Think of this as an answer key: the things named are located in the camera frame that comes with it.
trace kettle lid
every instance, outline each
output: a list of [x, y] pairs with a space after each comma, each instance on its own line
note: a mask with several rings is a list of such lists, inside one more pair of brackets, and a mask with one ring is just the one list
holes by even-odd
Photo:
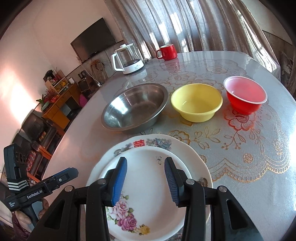
[[122, 45], [120, 45], [120, 48], [114, 50], [114, 52], [117, 52], [117, 51], [121, 51], [121, 50], [127, 49], [128, 47], [130, 47], [130, 46], [132, 46], [132, 45], [133, 45], [133, 44], [128, 44], [128, 45], [126, 45], [126, 44], [122, 44]]

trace pink object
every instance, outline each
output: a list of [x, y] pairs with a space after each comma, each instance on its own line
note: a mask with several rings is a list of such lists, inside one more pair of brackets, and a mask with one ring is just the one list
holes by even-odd
[[241, 76], [231, 76], [224, 80], [227, 97], [237, 112], [250, 115], [267, 101], [267, 93], [255, 81]]
[[113, 217], [112, 217], [112, 214], [110, 214], [110, 216], [114, 219], [116, 218], [117, 220], [125, 219], [128, 216], [128, 209], [129, 209], [129, 206], [126, 200], [121, 198], [115, 204], [115, 206], [113, 207], [113, 210], [110, 211], [110, 213], [113, 213]]
[[120, 219], [117, 225], [121, 227], [123, 231], [134, 230], [137, 227], [137, 220], [135, 216], [131, 213], [125, 219]]
[[80, 94], [80, 97], [79, 97], [80, 106], [84, 107], [87, 102], [88, 102], [87, 98], [85, 98], [85, 96], [83, 94]]

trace kettle handle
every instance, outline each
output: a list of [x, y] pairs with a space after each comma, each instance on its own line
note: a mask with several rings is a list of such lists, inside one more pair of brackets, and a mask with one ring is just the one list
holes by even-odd
[[[115, 57], [117, 58], [117, 61], [121, 66], [121, 69], [116, 68]], [[112, 67], [115, 71], [124, 71], [124, 68], [122, 66], [122, 63], [121, 63], [117, 53], [112, 54], [112, 61], [111, 62], [112, 62]]]

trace tile wall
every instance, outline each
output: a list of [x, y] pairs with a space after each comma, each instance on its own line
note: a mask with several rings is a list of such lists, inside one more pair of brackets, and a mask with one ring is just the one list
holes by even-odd
[[73, 70], [70, 74], [68, 74], [66, 78], [67, 79], [73, 78], [75, 82], [78, 82], [80, 81], [78, 74], [83, 70], [86, 70], [90, 75], [92, 75], [90, 64], [92, 63], [92, 61], [96, 59], [99, 59], [105, 65], [105, 71], [107, 73], [108, 78], [110, 78], [115, 73], [110, 61], [111, 55], [114, 54], [114, 50], [120, 48], [120, 45], [122, 44], [124, 44], [123, 40], [111, 46], [110, 48], [106, 49], [105, 51], [98, 53], [91, 59], [84, 62], [82, 65], [78, 66], [75, 70]]

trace shelf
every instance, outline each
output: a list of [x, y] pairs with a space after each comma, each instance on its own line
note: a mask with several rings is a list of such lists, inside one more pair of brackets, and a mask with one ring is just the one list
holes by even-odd
[[59, 92], [58, 92], [58, 94], [59, 93], [61, 93], [61, 91], [63, 90], [63, 89], [65, 89], [67, 86], [69, 85], [69, 83], [67, 83]]
[[61, 80], [59, 80], [57, 83], [55, 83], [54, 85], [53, 85], [53, 87], [55, 87], [58, 83], [60, 83], [61, 81], [63, 80], [63, 78], [61, 79]]

